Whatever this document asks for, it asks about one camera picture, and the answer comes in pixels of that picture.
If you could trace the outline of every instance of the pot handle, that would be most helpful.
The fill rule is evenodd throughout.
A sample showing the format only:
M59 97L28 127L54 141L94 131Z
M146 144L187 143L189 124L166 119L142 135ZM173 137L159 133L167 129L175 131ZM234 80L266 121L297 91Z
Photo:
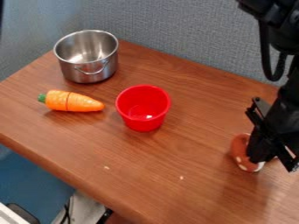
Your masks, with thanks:
M107 64L108 64L108 60L104 62L103 67L94 73L88 73L88 72L82 71L79 66L75 66L75 69L84 74L99 74L104 70L104 68L107 67Z

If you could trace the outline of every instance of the cup rim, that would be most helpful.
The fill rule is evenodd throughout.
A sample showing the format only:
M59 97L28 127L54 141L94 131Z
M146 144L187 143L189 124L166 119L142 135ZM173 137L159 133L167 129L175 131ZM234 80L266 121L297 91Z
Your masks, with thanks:
M87 61L87 62L74 63L74 62L66 60L66 59L56 53L56 52L58 52L58 51L56 51L56 48L58 48L58 45L60 44L60 42L62 42L66 38L68 38L68 37L71 37L71 36L74 36L74 35L76 35L76 34L79 34L79 33L84 33L84 32L104 32L104 33L106 33L107 35L110 35L110 36L114 38L114 40L116 41L116 48L115 48L115 50L112 51L112 53L111 53L106 58L96 59L96 60ZM119 47L119 41L118 41L116 36L115 36L111 32L100 31L100 30L83 30L83 31L75 31L75 32L72 32L71 34L68 34L67 36L64 36L63 38L60 38L59 41L56 42L54 48L52 48L52 51L54 51L55 56L59 58L59 60L62 60L62 61L64 61L64 62L68 62L68 63L71 63L71 64L82 64L82 65L84 65L84 64L90 64L90 63L95 63L95 62L98 62L98 61L106 60L106 59L107 59L107 58L108 58L108 57L118 51L118 47Z
M122 95L123 95L126 92L129 92L129 91L133 90L134 88L155 88L155 89L158 89L158 90L163 93L163 95L165 95L165 97L166 97L167 104L166 104L166 108L165 108L163 112L159 113L157 116L154 116L154 117L146 119L146 120L145 120L143 118L138 118L138 117L133 117L133 116L127 115L127 114L122 111L122 109L119 108L119 98L122 97ZM131 120L131 121L150 122L150 121L155 120L157 118L161 118L161 117L165 116L166 113L169 112L169 110L170 110L170 108L171 108L171 105L173 105L173 101L171 101L171 97L170 97L170 95L167 94L167 92L166 92L161 87L154 86L154 85L149 85L149 84L141 84L141 85L135 85L135 86L133 86L133 87L129 87L127 89L125 89L125 90L121 92L121 94L119 94L118 97L116 97L116 111L118 111L118 113L119 113L126 119L129 119L129 120Z

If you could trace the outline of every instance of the gray wall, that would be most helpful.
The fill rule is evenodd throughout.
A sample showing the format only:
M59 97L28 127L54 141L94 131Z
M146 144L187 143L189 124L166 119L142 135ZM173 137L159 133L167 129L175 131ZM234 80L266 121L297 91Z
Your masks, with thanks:
M235 0L88 0L84 28L259 81L258 22Z
M83 29L80 0L4 0L0 80Z

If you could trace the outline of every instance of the blue floor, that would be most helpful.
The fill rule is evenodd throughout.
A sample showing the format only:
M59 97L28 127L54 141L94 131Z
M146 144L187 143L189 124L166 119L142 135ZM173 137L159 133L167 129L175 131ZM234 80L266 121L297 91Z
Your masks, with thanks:
M0 144L0 202L22 206L42 224L55 219L75 190Z

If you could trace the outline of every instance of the pot rim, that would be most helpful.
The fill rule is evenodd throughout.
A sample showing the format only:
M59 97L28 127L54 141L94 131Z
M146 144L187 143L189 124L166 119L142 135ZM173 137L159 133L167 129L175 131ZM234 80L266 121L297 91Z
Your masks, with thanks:
M92 60L92 61L82 62L82 63L74 63L74 62L66 60L64 58L62 58L62 56L56 53L56 48L58 48L59 43L60 43L66 38L68 38L68 37L71 37L71 36L74 36L74 35L76 35L76 34L79 34L79 33L84 33L84 32L104 32L107 35L110 35L110 36L115 39L115 41L116 41L116 48L115 48L115 50L112 51L112 53L111 53L106 58L103 58L103 59L96 59L96 60ZM82 65L82 64L90 64L90 63L95 63L95 62L99 62L99 61L102 61L102 60L106 60L106 59L107 59L110 56L112 56L114 53L118 51L118 47L119 47L118 38L116 38L116 36L115 36L112 33L107 32L107 31L100 31L100 30L83 30L83 31L75 31L75 32L72 32L71 34L68 34L67 36L64 36L63 38L60 38L60 40L56 42L56 44L55 44L52 50L54 50L54 54L55 54L55 56L59 58L59 60L62 60L62 61L64 61L64 62L67 62L67 63L71 63L72 65Z

